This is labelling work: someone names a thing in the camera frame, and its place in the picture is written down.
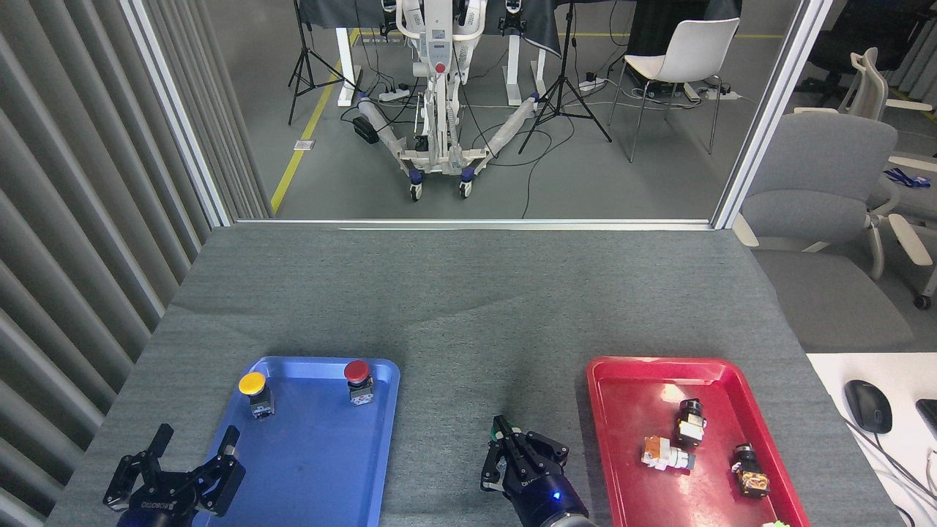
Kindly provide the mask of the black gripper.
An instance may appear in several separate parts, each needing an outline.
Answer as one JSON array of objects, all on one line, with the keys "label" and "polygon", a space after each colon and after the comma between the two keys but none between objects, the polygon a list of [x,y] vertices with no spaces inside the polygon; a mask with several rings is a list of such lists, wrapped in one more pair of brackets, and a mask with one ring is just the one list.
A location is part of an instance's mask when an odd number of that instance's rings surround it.
[{"label": "black gripper", "polygon": [[481,488],[504,493],[524,526],[587,518],[588,508],[564,475],[568,453],[565,444],[535,431],[519,433],[505,416],[496,416]]},{"label": "black gripper", "polygon": [[[161,471],[160,458],[173,433],[163,423],[145,450],[120,458],[102,503],[111,510],[128,508],[127,526],[190,526],[199,504],[218,517],[230,509],[247,473],[234,456],[238,428],[228,426],[217,454],[187,473]],[[143,486],[132,493],[139,476]]]}]

